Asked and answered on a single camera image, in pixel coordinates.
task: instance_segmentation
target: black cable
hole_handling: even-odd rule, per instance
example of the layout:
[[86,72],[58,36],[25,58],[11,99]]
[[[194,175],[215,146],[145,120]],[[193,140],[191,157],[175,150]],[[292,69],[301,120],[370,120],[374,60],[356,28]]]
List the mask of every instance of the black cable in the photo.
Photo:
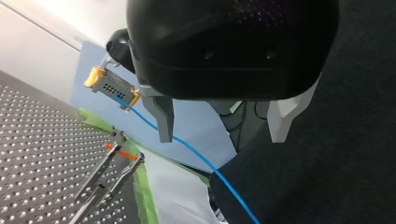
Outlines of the black cable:
[[242,112],[242,119],[239,125],[238,137],[236,138],[236,147],[235,147],[236,152],[239,152],[239,144],[241,142],[241,135],[242,135],[242,125],[244,124],[244,121],[247,117],[247,113],[248,113],[247,102],[245,102],[244,111]]
[[257,113],[257,101],[254,103],[254,114],[256,115],[256,117],[258,118],[258,119],[263,119],[263,120],[267,120],[267,118],[263,118],[263,117],[260,117],[259,116],[259,113]]

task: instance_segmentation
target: table surface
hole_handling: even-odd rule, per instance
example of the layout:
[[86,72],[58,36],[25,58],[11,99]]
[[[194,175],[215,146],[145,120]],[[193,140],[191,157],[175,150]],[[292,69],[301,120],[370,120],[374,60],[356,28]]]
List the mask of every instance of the table surface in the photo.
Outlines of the table surface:
[[[164,156],[189,165],[193,168],[211,173],[207,165],[178,142],[161,143],[157,131],[151,129],[134,113],[119,109],[120,105],[103,95],[94,93],[83,83],[93,66],[99,64],[106,50],[93,43],[84,43],[76,71],[75,84],[69,104],[76,108],[90,109],[108,123],[124,130],[141,144]],[[135,75],[123,67],[109,67],[118,76],[138,86]],[[143,107],[141,101],[134,108],[148,120],[156,123],[154,117]],[[174,100],[175,127],[174,135],[182,138],[220,168],[236,153],[227,131],[213,107],[204,101]]]

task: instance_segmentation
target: orange tape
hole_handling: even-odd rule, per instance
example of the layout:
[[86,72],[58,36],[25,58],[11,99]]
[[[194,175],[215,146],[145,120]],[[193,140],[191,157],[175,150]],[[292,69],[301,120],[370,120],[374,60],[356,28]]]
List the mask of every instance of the orange tape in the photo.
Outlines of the orange tape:
[[[111,148],[113,148],[113,146],[111,146],[109,143],[105,143],[105,148],[110,150]],[[131,154],[131,153],[128,153],[128,152],[123,152],[123,151],[120,151],[119,154],[120,154],[121,157],[128,158],[128,159],[131,159],[133,161],[137,160],[137,157],[134,154]]]

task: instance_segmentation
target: white wall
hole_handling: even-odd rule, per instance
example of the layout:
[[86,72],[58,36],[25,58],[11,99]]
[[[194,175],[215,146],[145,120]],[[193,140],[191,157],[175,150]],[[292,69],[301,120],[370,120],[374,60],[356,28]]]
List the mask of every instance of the white wall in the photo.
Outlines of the white wall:
[[0,70],[68,102],[79,51],[0,5]]
[[104,46],[126,27],[126,0],[31,0]]
[[0,70],[68,102],[84,41],[126,27],[127,0],[0,0]]

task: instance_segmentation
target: green tape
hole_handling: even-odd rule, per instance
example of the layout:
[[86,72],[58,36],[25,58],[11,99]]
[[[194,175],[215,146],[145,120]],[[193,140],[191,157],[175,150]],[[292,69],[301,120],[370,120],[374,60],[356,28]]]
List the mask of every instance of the green tape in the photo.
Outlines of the green tape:
[[109,125],[107,122],[93,114],[91,110],[81,108],[79,110],[79,114],[82,116],[83,123],[89,124],[109,133],[113,132],[113,126]]

